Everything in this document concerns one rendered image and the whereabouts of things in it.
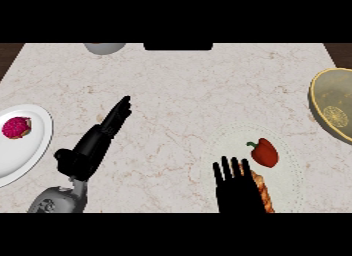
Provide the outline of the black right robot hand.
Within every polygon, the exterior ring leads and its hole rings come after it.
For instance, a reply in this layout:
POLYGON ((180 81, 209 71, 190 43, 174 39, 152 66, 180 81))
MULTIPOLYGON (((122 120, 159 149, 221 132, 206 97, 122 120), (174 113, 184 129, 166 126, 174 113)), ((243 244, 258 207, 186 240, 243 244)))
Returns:
POLYGON ((264 214, 264 205, 251 176, 248 161, 221 157, 212 163, 218 212, 226 214, 264 214))

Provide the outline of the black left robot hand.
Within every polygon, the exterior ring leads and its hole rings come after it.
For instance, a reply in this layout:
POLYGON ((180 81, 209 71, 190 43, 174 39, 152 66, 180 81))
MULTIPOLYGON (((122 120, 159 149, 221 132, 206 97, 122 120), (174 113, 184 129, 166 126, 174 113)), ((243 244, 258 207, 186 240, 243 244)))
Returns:
POLYGON ((94 124, 82 135, 73 149, 59 149, 54 152, 57 171, 63 175, 78 181, 88 180, 130 114, 130 96, 124 96, 112 107, 101 123, 94 124))

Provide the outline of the brown croissant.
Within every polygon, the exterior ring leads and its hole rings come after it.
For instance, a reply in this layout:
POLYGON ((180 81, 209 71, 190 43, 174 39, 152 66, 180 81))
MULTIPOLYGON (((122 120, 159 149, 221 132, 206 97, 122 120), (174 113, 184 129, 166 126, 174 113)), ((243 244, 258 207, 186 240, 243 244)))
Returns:
POLYGON ((249 169, 246 161, 242 161, 239 164, 239 169, 239 188, 243 210, 254 214, 273 213, 274 210, 262 176, 249 169))

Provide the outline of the yellow grey bowl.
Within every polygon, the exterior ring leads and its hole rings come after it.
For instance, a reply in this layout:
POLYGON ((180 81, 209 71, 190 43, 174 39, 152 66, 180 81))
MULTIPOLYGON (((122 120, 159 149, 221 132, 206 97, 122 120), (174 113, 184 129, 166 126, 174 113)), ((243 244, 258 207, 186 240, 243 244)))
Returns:
POLYGON ((352 145, 352 69, 320 71, 308 86, 308 107, 327 134, 352 145))

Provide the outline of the red bell pepper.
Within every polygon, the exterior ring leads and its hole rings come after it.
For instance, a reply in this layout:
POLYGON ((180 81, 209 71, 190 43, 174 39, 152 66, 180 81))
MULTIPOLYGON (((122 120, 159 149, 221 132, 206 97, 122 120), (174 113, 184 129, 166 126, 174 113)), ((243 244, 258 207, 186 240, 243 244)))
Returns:
POLYGON ((267 139, 259 138, 257 142, 248 142, 252 147, 251 158, 255 163, 267 168, 273 168, 279 161, 277 151, 267 139))

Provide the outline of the white oval plate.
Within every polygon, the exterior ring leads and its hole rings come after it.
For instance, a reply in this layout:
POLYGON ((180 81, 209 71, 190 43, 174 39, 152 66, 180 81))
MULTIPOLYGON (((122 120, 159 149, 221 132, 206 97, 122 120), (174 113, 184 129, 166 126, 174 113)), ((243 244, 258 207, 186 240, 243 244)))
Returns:
POLYGON ((0 187, 10 184, 29 171, 38 162, 53 133, 48 112, 37 105, 16 105, 0 111, 0 187), (17 139, 8 139, 1 128, 13 117, 28 117, 29 133, 17 139))

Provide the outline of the pink frosted cupcake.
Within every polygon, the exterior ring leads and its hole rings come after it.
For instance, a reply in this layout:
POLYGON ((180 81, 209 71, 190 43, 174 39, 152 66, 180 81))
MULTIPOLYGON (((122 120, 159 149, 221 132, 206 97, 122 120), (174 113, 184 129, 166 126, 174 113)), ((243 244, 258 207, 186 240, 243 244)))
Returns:
POLYGON ((7 139, 22 138, 31 131, 31 119, 28 117, 10 118, 1 127, 1 134, 7 139))

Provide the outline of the grey round cup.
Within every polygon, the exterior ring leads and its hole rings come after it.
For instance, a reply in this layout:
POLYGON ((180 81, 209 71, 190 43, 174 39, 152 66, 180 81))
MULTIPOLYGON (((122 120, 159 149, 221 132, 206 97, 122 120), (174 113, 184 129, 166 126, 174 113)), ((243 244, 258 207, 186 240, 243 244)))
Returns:
POLYGON ((85 43, 85 49, 96 55, 109 55, 121 50, 124 43, 85 43))

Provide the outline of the black rectangular appliance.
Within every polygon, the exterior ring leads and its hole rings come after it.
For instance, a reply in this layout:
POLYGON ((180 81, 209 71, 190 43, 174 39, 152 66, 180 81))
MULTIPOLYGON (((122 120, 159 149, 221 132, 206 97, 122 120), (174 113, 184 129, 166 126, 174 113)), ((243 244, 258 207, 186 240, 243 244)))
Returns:
POLYGON ((143 43, 146 51, 209 51, 212 43, 143 43))

